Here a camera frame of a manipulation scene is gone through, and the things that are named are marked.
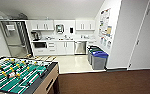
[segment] coffee maker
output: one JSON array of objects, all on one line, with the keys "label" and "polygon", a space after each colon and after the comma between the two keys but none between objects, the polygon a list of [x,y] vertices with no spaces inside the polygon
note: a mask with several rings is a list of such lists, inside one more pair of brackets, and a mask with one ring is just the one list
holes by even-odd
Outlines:
[{"label": "coffee maker", "polygon": [[40,31],[31,31],[33,41],[38,41],[42,38],[41,32]]}]

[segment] gray trash bin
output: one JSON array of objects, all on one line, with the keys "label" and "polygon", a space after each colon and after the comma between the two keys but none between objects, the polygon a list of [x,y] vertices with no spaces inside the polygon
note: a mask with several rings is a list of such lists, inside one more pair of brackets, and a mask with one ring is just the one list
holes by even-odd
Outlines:
[{"label": "gray trash bin", "polygon": [[108,54],[97,51],[92,53],[92,68],[93,70],[103,70],[107,62]]},{"label": "gray trash bin", "polygon": [[88,48],[88,62],[90,65],[92,65],[92,52],[95,52],[95,51],[103,51],[103,50],[101,50],[97,46],[90,46],[90,48]]}]

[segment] countertop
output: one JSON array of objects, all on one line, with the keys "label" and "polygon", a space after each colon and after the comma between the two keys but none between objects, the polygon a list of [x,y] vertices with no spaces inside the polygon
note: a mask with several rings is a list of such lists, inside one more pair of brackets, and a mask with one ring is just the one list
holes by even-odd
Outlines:
[{"label": "countertop", "polygon": [[85,38],[74,38],[73,40],[70,39],[63,39],[63,40],[59,40],[59,39],[51,39],[51,40],[47,40],[47,39],[41,39],[38,41],[31,41],[31,42],[51,42],[51,41],[55,41],[55,42],[59,42],[59,41],[96,41],[95,39],[85,39]]}]

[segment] blue recycling bin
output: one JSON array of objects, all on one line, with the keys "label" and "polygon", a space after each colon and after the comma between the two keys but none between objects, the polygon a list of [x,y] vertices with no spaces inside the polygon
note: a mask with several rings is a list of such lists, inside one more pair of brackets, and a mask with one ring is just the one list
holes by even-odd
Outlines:
[{"label": "blue recycling bin", "polygon": [[93,70],[103,70],[107,62],[108,54],[103,51],[92,52]]}]

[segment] refrigerator door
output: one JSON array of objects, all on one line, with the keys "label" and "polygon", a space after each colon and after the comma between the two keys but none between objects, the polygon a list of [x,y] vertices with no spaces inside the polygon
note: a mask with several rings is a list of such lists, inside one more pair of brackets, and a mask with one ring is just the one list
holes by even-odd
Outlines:
[{"label": "refrigerator door", "polygon": [[25,45],[21,22],[2,22],[7,45]]},{"label": "refrigerator door", "polygon": [[23,57],[27,55],[25,46],[8,46],[8,48],[12,57]]}]

